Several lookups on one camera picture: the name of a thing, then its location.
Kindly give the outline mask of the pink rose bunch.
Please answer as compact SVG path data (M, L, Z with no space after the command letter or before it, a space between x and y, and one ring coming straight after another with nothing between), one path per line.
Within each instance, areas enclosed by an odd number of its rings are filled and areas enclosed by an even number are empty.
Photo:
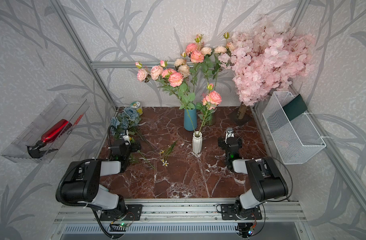
M197 128L197 112L194 105L195 94L190 83L190 67L185 59L177 59L172 68L163 67L157 81L164 92L175 96L180 109L184 110L184 128L194 131Z

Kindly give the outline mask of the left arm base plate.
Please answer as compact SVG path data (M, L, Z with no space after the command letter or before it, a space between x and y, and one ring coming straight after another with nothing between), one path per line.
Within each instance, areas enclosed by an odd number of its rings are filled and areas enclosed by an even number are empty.
M124 208L119 207L113 210L103 210L101 221L139 221L142 214L143 205L126 205Z

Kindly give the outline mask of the deep pink rose stem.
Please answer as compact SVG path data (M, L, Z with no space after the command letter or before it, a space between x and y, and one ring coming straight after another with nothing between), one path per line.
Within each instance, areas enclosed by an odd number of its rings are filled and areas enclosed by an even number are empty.
M195 37L195 42L187 45L185 53L190 57L190 61L193 66L189 69L191 75L191 83L193 85L193 91L195 91L195 87L198 83L198 72L201 63L204 61L205 56L201 52L203 48L203 35L197 34Z

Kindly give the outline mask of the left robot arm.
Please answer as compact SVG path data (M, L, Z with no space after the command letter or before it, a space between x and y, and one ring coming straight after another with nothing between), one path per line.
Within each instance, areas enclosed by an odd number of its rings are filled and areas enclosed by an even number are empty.
M130 155L141 149L140 142L117 140L111 145L109 159L72 162L61 178L55 198L67 206L89 207L102 211L126 211L123 197L112 194L100 184L101 177L124 173Z

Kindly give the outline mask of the cream pink rose stem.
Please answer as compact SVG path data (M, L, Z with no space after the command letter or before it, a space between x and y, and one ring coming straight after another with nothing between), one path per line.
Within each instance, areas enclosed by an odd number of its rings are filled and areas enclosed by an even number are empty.
M212 76L212 71L214 68L214 64L211 60L213 50L210 47L203 47L201 49L201 53L204 55L204 61L202 62L202 73L207 81L207 84L209 84L210 77Z

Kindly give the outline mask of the coral pink rose stem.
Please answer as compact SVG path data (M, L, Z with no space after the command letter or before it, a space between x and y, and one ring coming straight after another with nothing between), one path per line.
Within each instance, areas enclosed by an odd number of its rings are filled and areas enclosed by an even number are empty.
M202 102L196 104L196 109L200 112L199 118L201 120L199 132L201 132L202 128L205 126L207 111L216 110L217 106L220 105L222 102L221 95L213 90L213 85L214 84L207 85L208 92L204 95Z

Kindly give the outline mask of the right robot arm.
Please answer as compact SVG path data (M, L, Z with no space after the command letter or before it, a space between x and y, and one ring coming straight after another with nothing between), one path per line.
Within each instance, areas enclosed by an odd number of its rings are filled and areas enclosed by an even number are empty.
M218 146L225 151L227 168L249 178L251 188L236 199L236 210L250 210L267 200L274 200L289 193L288 185L271 157L245 160L240 158L242 140L235 137L218 138Z

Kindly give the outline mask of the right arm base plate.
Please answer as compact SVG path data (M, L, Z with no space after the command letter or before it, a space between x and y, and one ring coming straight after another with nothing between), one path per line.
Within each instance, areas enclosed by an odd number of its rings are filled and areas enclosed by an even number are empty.
M220 204L219 212L222 215L222 220L262 220L260 206L243 209L237 204Z

